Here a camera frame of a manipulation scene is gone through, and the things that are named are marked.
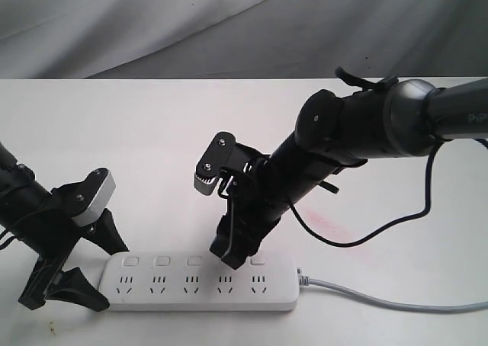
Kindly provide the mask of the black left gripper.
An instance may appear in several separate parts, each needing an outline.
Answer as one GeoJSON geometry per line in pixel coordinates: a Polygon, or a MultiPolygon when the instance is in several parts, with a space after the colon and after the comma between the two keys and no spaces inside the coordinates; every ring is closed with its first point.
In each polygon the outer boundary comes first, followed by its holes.
{"type": "Polygon", "coordinates": [[[109,209],[104,209],[88,226],[79,227],[73,221],[71,215],[79,205],[75,196],[83,181],[47,191],[31,170],[18,171],[18,240],[38,255],[19,297],[19,302],[28,309],[39,309],[48,300],[93,311],[104,311],[110,306],[80,268],[63,270],[80,239],[87,239],[109,255],[129,251],[109,209]]]}

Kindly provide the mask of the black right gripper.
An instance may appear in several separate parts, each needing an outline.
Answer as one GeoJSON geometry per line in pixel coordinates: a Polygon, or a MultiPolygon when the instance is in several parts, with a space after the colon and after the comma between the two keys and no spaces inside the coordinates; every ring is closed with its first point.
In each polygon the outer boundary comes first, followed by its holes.
{"type": "Polygon", "coordinates": [[[210,252],[236,270],[257,253],[264,237],[288,210],[284,178],[270,159],[253,159],[240,170],[225,170],[219,195],[227,201],[210,252]]]}

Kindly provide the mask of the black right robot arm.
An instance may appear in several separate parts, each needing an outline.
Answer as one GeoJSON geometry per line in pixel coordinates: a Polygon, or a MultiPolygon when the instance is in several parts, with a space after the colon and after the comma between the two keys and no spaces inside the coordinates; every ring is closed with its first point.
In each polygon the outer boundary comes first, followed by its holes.
{"type": "Polygon", "coordinates": [[[264,237],[327,178],[370,159],[425,156],[447,141],[487,142],[487,81],[438,88],[391,76],[369,82],[343,69],[355,87],[347,97],[320,90],[298,114],[294,131],[270,155],[218,133],[197,167],[199,190],[227,201],[210,251],[232,269],[259,249],[264,237]]]}

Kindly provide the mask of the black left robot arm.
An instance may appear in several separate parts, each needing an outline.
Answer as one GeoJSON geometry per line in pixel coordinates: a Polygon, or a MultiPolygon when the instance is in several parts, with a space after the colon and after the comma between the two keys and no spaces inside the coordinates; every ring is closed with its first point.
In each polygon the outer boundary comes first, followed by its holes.
{"type": "Polygon", "coordinates": [[[48,300],[96,312],[109,307],[80,268],[64,271],[63,266],[82,239],[109,255],[127,251],[108,209],[115,188],[111,172],[96,168],[82,181],[48,191],[29,167],[1,148],[1,247],[18,240],[38,255],[20,304],[30,310],[48,300]]]}

